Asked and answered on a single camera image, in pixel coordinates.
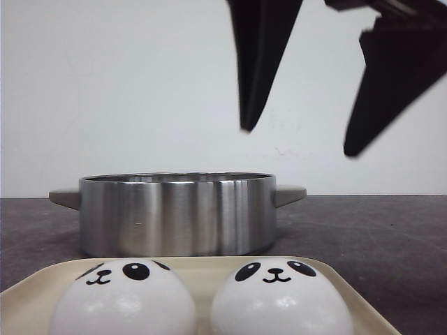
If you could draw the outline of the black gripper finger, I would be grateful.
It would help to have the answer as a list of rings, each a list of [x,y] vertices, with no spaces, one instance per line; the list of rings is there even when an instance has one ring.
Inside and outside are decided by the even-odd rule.
[[[237,52],[240,127],[251,132],[268,101],[301,1],[228,2]]]
[[[365,70],[346,129],[344,154],[360,155],[446,74],[446,22],[378,17],[359,38]]]

